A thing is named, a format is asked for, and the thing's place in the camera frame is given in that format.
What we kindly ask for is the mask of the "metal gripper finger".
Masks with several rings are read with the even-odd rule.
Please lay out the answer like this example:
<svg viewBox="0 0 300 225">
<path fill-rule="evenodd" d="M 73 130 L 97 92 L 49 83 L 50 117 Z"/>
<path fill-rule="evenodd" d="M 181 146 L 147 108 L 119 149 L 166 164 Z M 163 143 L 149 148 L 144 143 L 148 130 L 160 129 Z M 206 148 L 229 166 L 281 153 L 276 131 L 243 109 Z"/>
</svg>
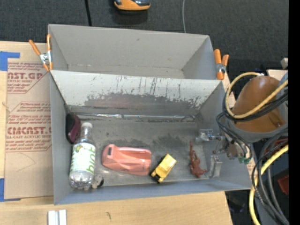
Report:
<svg viewBox="0 0 300 225">
<path fill-rule="evenodd" d="M 225 136 L 222 135 L 213 135 L 212 129 L 199 129 L 199 135 L 195 138 L 196 143 L 210 142 L 214 140 L 222 141 L 225 139 Z"/>
<path fill-rule="evenodd" d="M 221 173 L 223 162 L 216 155 L 210 157 L 210 178 L 219 177 Z"/>
</svg>

